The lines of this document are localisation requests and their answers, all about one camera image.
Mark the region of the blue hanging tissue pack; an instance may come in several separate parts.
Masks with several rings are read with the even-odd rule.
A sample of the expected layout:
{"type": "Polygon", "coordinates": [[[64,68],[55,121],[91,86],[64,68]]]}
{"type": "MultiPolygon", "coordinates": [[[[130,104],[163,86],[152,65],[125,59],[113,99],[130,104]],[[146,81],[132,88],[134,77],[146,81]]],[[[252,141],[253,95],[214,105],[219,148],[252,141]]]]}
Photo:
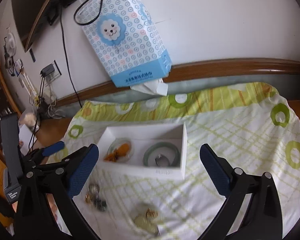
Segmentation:
{"type": "Polygon", "coordinates": [[[86,0],[74,20],[117,88],[167,95],[172,61],[141,0],[86,0]]]}

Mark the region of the white power strip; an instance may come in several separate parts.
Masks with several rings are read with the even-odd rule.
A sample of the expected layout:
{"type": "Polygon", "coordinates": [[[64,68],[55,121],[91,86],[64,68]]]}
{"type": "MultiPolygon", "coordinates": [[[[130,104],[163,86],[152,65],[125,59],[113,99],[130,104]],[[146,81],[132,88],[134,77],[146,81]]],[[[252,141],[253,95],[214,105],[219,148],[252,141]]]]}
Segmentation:
{"type": "Polygon", "coordinates": [[[38,106],[39,103],[39,90],[34,86],[29,76],[25,72],[19,74],[19,82],[29,95],[29,103],[38,106]]]}

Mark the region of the black power adapter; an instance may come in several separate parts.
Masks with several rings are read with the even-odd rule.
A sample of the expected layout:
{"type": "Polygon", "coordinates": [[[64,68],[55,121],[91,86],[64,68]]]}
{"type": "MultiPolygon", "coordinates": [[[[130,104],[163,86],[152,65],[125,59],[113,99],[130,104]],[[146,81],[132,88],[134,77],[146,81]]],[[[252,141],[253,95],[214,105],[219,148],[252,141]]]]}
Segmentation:
{"type": "Polygon", "coordinates": [[[55,71],[53,64],[49,64],[40,71],[41,77],[47,77],[55,71]]]}

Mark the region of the wooden headboard rail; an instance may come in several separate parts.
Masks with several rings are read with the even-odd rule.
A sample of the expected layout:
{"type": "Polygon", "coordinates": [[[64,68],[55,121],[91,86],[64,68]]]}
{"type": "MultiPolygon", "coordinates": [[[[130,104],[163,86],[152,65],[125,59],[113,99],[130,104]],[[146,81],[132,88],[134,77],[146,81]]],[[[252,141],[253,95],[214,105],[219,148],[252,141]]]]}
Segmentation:
{"type": "MultiPolygon", "coordinates": [[[[300,61],[272,58],[241,58],[208,60],[174,65],[166,83],[202,79],[208,77],[259,75],[259,74],[289,74],[300,75],[300,61]]],[[[128,87],[117,88],[111,81],[89,87],[57,100],[57,106],[62,107],[77,102],[77,99],[87,100],[94,97],[114,94],[128,90],[128,87]]]]}

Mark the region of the green stone silver pendant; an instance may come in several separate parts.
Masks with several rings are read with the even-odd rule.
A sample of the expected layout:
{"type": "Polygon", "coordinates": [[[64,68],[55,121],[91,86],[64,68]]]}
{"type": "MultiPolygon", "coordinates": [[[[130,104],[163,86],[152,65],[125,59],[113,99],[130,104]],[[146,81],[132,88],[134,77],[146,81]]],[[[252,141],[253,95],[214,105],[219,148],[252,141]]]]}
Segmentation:
{"type": "Polygon", "coordinates": [[[93,199],[93,206],[98,209],[98,211],[106,212],[107,210],[107,202],[101,198],[93,199]]]}

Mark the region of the white vivo cardboard box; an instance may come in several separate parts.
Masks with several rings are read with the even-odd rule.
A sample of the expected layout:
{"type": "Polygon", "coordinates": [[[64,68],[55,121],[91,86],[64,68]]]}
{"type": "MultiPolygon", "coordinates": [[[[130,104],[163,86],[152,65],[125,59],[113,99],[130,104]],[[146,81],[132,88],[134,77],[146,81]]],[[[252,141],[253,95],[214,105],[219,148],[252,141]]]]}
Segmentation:
{"type": "Polygon", "coordinates": [[[154,124],[109,126],[105,129],[99,142],[99,159],[96,166],[106,171],[117,172],[122,175],[166,180],[184,180],[187,156],[187,130],[183,124],[154,124]],[[134,154],[125,163],[104,161],[109,146],[115,139],[127,138],[133,142],[134,154]],[[181,153],[177,167],[157,167],[154,154],[150,158],[150,167],[143,165],[143,155],[147,148],[157,142],[171,142],[181,153]]]}

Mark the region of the white wall socket panel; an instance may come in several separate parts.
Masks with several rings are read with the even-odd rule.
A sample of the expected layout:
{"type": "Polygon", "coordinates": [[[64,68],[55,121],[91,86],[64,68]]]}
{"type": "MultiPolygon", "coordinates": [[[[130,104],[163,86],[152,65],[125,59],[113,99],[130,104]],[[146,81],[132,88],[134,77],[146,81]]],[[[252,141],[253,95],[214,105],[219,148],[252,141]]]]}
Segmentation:
{"type": "Polygon", "coordinates": [[[45,82],[51,83],[55,81],[55,79],[59,78],[62,73],[56,60],[54,60],[53,63],[47,65],[40,71],[40,75],[45,79],[45,82]]]}

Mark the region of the pale jade gold pendant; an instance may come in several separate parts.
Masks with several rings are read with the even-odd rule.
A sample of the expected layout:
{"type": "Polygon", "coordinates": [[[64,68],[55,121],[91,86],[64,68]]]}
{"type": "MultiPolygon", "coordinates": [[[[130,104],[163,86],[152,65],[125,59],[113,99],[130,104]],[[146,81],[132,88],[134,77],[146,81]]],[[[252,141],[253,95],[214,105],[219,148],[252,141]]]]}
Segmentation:
{"type": "Polygon", "coordinates": [[[159,235],[158,225],[155,220],[158,218],[159,214],[157,210],[151,209],[150,207],[144,212],[144,214],[137,215],[133,222],[134,224],[143,231],[150,233],[154,236],[159,235]]]}

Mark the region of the green jade bangle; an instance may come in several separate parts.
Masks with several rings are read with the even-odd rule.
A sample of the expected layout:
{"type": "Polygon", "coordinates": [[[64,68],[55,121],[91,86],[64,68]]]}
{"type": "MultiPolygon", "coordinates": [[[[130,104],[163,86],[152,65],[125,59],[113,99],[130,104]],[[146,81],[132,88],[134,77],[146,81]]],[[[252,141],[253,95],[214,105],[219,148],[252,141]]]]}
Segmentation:
{"type": "Polygon", "coordinates": [[[143,165],[150,167],[150,158],[154,157],[157,167],[177,167],[180,163],[181,153],[177,146],[171,142],[157,142],[147,148],[143,155],[143,165]]]}

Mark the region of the wooden wall shelf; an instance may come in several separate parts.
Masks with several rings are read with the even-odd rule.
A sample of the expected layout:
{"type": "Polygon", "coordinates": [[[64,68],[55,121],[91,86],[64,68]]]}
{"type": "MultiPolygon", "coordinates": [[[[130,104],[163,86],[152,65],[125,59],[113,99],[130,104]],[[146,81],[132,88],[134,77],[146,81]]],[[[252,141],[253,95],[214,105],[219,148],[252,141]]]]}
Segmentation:
{"type": "Polygon", "coordinates": [[[17,32],[24,51],[32,46],[44,23],[53,25],[59,7],[68,7],[76,0],[11,0],[17,32]]]}

